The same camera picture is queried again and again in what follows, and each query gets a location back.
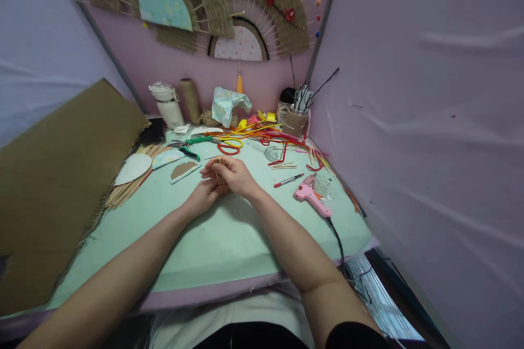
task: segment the white fabric wall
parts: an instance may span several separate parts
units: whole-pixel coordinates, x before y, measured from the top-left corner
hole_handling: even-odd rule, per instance
[[[74,0],[0,10],[0,147],[102,77],[135,102]]]
[[[339,66],[312,137],[373,233],[452,347],[522,347],[524,1],[335,0]]]

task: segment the pink dotted fabric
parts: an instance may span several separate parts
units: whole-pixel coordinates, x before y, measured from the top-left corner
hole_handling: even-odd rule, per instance
[[[262,61],[262,48],[254,34],[243,26],[233,26],[235,38],[219,38],[215,57],[230,60]]]

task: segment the work table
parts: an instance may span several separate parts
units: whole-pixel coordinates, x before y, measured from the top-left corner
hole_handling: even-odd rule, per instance
[[[307,202],[293,197],[306,176],[309,155],[288,147],[286,162],[297,169],[271,170],[263,154],[264,146],[255,140],[245,141],[239,159],[243,160],[254,179],[294,217],[320,244],[328,256],[340,260],[337,240],[324,219]],[[204,142],[191,150],[202,159],[219,154],[217,146]],[[170,211],[179,207],[201,181],[198,171],[171,185],[174,167],[190,161],[184,158],[151,173],[137,192],[115,210],[106,211],[97,228],[85,239],[63,282],[49,304],[25,311],[14,318],[0,320],[0,332],[8,333],[20,323],[38,323],[44,311],[60,306],[89,277],[110,259],[137,240]],[[280,188],[274,184],[304,173],[305,176]],[[333,210],[346,256],[366,249],[372,239],[362,217],[344,192],[336,176],[323,168],[317,174],[315,191]],[[282,281],[285,275],[271,250],[258,215],[248,201],[237,195],[221,197],[210,211],[196,218],[186,228],[168,257],[158,279],[144,301],[141,311],[196,305],[231,297],[256,287]]]

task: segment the pink wall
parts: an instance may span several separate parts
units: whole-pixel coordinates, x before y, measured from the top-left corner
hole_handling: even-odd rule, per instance
[[[320,8],[316,0],[307,0],[308,20],[324,12],[326,0]],[[158,113],[155,100],[148,85],[166,81],[177,86],[181,78],[195,80],[201,104],[209,106],[216,86],[236,89],[238,63],[216,60],[203,55],[192,55],[158,43],[151,30],[143,28],[142,22],[124,15],[88,6],[94,20],[108,41],[111,49],[131,79],[140,99],[149,113]],[[311,34],[319,28],[311,25]],[[294,56],[297,80],[306,77],[311,59],[309,52]],[[278,97],[283,88],[293,85],[288,59],[276,59],[265,63],[242,62],[244,92],[254,109],[276,111]]]
[[[524,340],[522,0],[334,0],[312,137],[453,348]]]

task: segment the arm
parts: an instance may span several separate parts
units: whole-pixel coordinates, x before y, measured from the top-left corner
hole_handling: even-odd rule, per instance
[[[206,165],[203,177],[218,171],[229,188],[245,197],[260,215],[282,268],[300,292],[317,347],[325,347],[342,322],[360,322],[380,329],[342,274],[311,235],[253,179],[242,161],[223,157],[227,166]]]
[[[158,275],[180,233],[226,191],[201,182],[184,204],[111,259],[19,348],[89,348],[100,345]]]

